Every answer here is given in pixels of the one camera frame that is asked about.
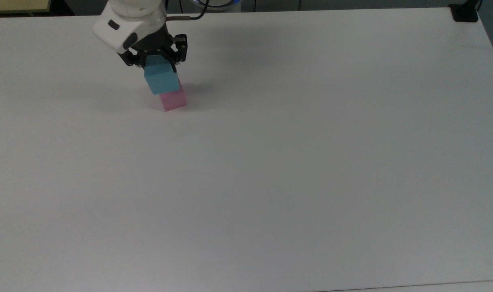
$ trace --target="cable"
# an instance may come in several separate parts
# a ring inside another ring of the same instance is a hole
[[[207,0],[207,2],[205,2],[204,9],[200,13],[200,15],[198,15],[196,17],[191,17],[191,20],[198,20],[198,19],[202,18],[205,15],[205,12],[207,11],[207,8],[209,8],[209,2],[211,2],[211,0]]]

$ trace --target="pink cube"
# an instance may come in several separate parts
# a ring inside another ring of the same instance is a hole
[[[162,100],[163,110],[165,112],[177,109],[178,107],[185,107],[187,105],[185,91],[183,91],[180,80],[178,80],[178,84],[180,85],[180,89],[159,94],[160,99]]]

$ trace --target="table surface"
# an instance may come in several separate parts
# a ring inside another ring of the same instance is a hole
[[[47,12],[50,0],[0,0],[0,13]]]
[[[0,291],[493,280],[493,48],[448,9],[206,15],[161,111],[96,17],[0,19]]]

